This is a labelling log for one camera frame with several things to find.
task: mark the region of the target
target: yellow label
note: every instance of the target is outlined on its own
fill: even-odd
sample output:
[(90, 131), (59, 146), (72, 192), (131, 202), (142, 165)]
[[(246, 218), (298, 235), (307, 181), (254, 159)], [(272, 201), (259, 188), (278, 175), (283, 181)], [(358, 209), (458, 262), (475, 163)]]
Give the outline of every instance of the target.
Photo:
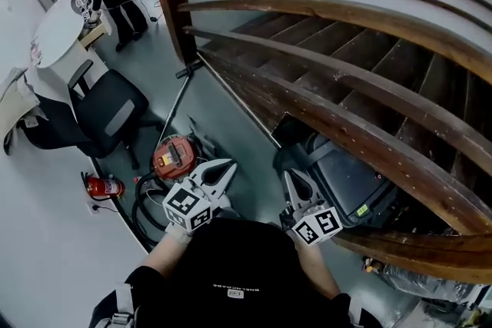
[(357, 215), (358, 216), (362, 216), (363, 214), (365, 214), (367, 212), (369, 208), (367, 207), (366, 204), (362, 205), (362, 207), (360, 207), (359, 209), (357, 209)]
[(162, 156), (162, 161), (164, 161), (164, 165), (168, 165), (168, 164), (172, 163), (171, 155), (165, 154), (164, 156)]

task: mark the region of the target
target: red fire extinguisher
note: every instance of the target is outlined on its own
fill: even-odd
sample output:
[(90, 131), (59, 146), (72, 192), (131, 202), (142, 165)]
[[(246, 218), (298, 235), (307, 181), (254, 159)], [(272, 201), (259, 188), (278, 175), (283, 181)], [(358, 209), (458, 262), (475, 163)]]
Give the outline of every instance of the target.
[(125, 193), (125, 184), (116, 179), (101, 179), (82, 173), (84, 186), (90, 197), (121, 197)]

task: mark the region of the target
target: white wall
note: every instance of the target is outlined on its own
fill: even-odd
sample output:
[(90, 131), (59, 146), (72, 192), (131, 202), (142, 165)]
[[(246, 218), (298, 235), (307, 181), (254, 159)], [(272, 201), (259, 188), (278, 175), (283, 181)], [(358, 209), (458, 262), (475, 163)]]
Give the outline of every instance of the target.
[[(42, 15), (36, 0), (0, 0), (0, 80), (28, 64)], [(90, 169), (76, 148), (40, 151), (23, 135), (11, 157), (0, 151), (0, 311), (15, 328), (86, 327), (145, 255), (118, 214), (89, 214), (80, 171)]]

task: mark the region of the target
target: black cable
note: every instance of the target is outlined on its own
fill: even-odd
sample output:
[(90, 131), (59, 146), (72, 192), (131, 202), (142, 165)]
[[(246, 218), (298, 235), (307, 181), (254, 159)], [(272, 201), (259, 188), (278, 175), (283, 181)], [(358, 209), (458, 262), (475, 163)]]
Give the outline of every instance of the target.
[(147, 210), (147, 207), (144, 205), (144, 200), (145, 198), (147, 198), (148, 195), (150, 196), (157, 196), (157, 195), (160, 195), (160, 196), (166, 196), (168, 195), (168, 192), (169, 192), (169, 189), (166, 187), (167, 190), (149, 190), (147, 191), (146, 193), (141, 193), (140, 190), (141, 190), (141, 187), (142, 185), (145, 183), (145, 182), (148, 182), (152, 179), (155, 179), (157, 177), (157, 175), (155, 174), (155, 172), (151, 172), (150, 174), (147, 174), (145, 175), (144, 177), (142, 177), (138, 183), (137, 183), (137, 186), (135, 187), (135, 200), (138, 204), (138, 207), (140, 208), (141, 212), (143, 213), (143, 215), (145, 216), (145, 218), (156, 228), (158, 228), (159, 230), (165, 230), (166, 229), (166, 226), (163, 226), (162, 224), (160, 224), (158, 221), (156, 221), (156, 219), (153, 218), (153, 216), (151, 215), (151, 213)]
[(110, 210), (111, 212), (115, 212), (116, 214), (119, 214), (119, 212), (117, 210), (114, 210), (114, 209), (111, 209), (111, 208), (107, 208), (107, 207), (102, 207), (101, 205), (96, 205), (96, 204), (93, 204), (92, 205), (92, 209), (95, 210), (95, 211), (98, 211), (100, 209), (107, 209), (107, 210)]
[(138, 220), (137, 217), (137, 212), (138, 212), (138, 204), (135, 202), (133, 204), (133, 207), (131, 209), (131, 221), (133, 222), (135, 232), (137, 235), (149, 246), (156, 246), (158, 244), (157, 241), (151, 239), (147, 235), (147, 231), (145, 231), (144, 227), (142, 226), (141, 222)]
[[(149, 181), (155, 181), (160, 187), (162, 187), (163, 190), (148, 190), (142, 193), (141, 192), (142, 186)], [(155, 228), (161, 231), (164, 231), (167, 226), (160, 224), (159, 222), (156, 221), (156, 219), (153, 218), (151, 213), (148, 211), (147, 207), (144, 205), (144, 201), (146, 198), (149, 198), (149, 196), (165, 197), (166, 195), (168, 195), (168, 192), (169, 192), (169, 187), (166, 186), (166, 184), (162, 182), (161, 179), (159, 179), (159, 177), (154, 171), (141, 177), (137, 185), (135, 186), (135, 202), (133, 203), (133, 207), (131, 208), (131, 221), (133, 222), (135, 226), (135, 230), (138, 232), (140, 238), (142, 238), (150, 246), (155, 246), (158, 244), (158, 242), (152, 240), (147, 235), (147, 232), (145, 231), (141, 221), (138, 219), (138, 211), (140, 210), (142, 212), (145, 219), (147, 219), (152, 226), (154, 226)]]
[[(154, 8), (159, 8), (161, 7), (161, 1), (160, 0), (157, 0), (156, 3), (154, 3)], [(159, 15), (159, 18), (156, 18), (156, 21), (155, 22), (159, 22), (159, 19), (161, 19), (161, 16), (164, 15), (164, 12), (162, 12), (160, 15)]]
[(96, 197), (91, 196), (90, 194), (89, 194), (89, 197), (90, 197), (92, 200), (97, 201), (97, 202), (99, 202), (99, 201), (107, 201), (107, 200), (112, 200), (112, 199), (116, 198), (116, 197), (96, 198)]
[(145, 11), (147, 12), (148, 18), (151, 20), (151, 22), (157, 22), (157, 21), (158, 21), (158, 18), (156, 18), (156, 17), (151, 17), (151, 14), (148, 12), (148, 10), (147, 10), (147, 6), (144, 4), (144, 2), (143, 2), (142, 0), (140, 0), (140, 3), (141, 3), (141, 5), (143, 5), (143, 6), (144, 6)]

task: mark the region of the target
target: black suitcase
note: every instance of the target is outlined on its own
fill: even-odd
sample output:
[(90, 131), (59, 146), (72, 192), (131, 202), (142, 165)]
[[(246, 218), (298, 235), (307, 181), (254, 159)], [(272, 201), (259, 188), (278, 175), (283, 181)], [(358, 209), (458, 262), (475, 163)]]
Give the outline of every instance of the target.
[(274, 168), (279, 175), (291, 168), (308, 174), (345, 227), (379, 227), (397, 194), (388, 179), (320, 134), (280, 149)]

